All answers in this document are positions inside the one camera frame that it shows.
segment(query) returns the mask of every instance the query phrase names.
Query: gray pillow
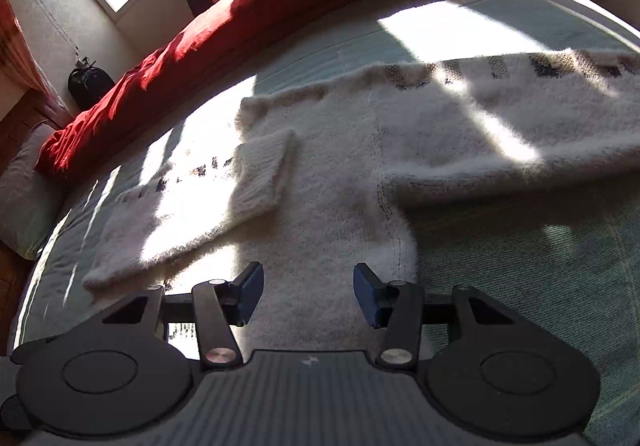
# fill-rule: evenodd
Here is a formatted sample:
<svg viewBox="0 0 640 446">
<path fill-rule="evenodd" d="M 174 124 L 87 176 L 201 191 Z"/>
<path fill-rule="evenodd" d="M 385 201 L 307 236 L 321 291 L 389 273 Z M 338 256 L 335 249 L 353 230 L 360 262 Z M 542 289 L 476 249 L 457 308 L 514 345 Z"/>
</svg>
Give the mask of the gray pillow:
<svg viewBox="0 0 640 446">
<path fill-rule="evenodd" d="M 65 198 L 62 187 L 33 170 L 53 132 L 46 124 L 33 128 L 0 176 L 0 240 L 27 260 L 44 246 Z"/>
</svg>

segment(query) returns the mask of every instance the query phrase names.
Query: mattress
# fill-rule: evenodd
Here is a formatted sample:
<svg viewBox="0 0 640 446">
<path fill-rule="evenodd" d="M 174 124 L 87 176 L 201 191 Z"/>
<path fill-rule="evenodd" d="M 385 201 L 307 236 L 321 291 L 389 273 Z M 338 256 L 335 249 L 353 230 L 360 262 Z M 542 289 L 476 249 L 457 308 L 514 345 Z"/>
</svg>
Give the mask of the mattress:
<svg viewBox="0 0 640 446">
<path fill-rule="evenodd" d="M 62 333 L 127 291 L 144 286 L 130 283 L 94 298 L 81 285 L 116 198 L 149 180 L 174 151 L 195 139 L 199 132 L 214 129 L 223 117 L 220 111 L 233 111 L 244 96 L 278 92 L 376 62 L 429 62 L 569 47 L 640 50 L 638 45 L 640 32 L 588 0 L 360 0 L 326 15 L 182 102 L 70 193 L 23 295 L 10 348 Z M 441 216 L 451 222 L 465 209 L 468 207 L 451 206 Z M 463 256 L 456 254 L 460 251 L 467 256 L 470 252 L 432 238 L 433 227 L 422 223 L 432 219 L 429 212 L 410 213 L 410 219 L 417 232 L 423 268 L 438 253 Z M 219 258 L 217 263 L 185 260 L 162 266 L 171 269 L 172 274 L 180 271 L 177 280 L 166 284 L 167 291 L 190 291 L 195 283 L 210 279 L 212 270 L 219 276 L 218 272 L 232 263 L 231 254 L 232 250 L 228 263 Z M 460 271 L 471 268 L 467 261 Z M 440 275 L 423 274 L 420 279 L 426 286 L 440 290 L 459 283 L 450 283 L 455 275 L 442 274 L 443 270 L 448 269 L 443 266 Z M 158 270 L 157 276 L 167 272 Z M 535 299 L 527 302 L 536 304 Z M 437 344 L 436 334 L 433 341 Z M 174 325 L 170 342 L 188 357 L 196 357 L 192 328 Z M 628 407 L 623 409 L 626 413 L 621 418 L 626 418 Z M 599 442 L 602 439 L 603 444 L 615 444 L 613 436 L 606 435 L 603 429 L 601 426 L 593 431 L 592 436 Z"/>
<path fill-rule="evenodd" d="M 640 174 L 409 213 L 419 281 L 473 285 L 585 353 L 601 375 L 587 437 L 640 439 Z M 427 327 L 447 342 L 444 325 Z"/>
</svg>

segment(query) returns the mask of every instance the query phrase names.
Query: metal pivot screw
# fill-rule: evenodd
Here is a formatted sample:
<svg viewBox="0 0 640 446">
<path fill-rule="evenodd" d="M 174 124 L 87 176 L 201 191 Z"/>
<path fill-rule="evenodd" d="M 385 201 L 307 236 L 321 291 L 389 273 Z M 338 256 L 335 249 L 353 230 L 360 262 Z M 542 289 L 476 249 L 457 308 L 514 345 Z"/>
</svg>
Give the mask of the metal pivot screw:
<svg viewBox="0 0 640 446">
<path fill-rule="evenodd" d="M 226 365 L 226 363 L 231 363 L 236 359 L 236 353 L 227 349 L 226 347 L 218 347 L 216 349 L 211 349 L 206 353 L 205 357 L 209 363 L 217 363 L 219 365 Z"/>
<path fill-rule="evenodd" d="M 382 354 L 380 354 L 380 358 L 388 365 L 405 365 L 414 357 L 408 350 L 386 349 Z"/>
</svg>

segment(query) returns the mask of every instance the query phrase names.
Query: orange curtain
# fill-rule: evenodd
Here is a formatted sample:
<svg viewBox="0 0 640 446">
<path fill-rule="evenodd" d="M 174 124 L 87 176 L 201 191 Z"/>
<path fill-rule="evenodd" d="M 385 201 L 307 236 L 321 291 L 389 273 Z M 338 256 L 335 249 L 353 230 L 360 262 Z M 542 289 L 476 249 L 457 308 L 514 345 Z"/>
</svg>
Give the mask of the orange curtain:
<svg viewBox="0 0 640 446">
<path fill-rule="evenodd" d="M 16 83 L 50 95 L 9 0 L 0 0 L 0 67 Z"/>
</svg>

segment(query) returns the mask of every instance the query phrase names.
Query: circular cover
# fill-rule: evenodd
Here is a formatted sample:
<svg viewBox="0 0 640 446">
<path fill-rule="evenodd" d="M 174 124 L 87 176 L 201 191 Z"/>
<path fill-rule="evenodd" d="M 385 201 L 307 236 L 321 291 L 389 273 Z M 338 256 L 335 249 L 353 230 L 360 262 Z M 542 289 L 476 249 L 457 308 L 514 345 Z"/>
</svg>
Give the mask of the circular cover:
<svg viewBox="0 0 640 446">
<path fill-rule="evenodd" d="M 22 366 L 24 409 L 54 432 L 121 434 L 160 418 L 191 387 L 188 361 L 153 334 L 126 325 L 65 334 Z"/>
<path fill-rule="evenodd" d="M 581 430 L 600 393 L 587 358 L 542 331 L 490 328 L 463 336 L 432 358 L 424 380 L 446 413 L 476 433 L 505 441 Z"/>
</svg>

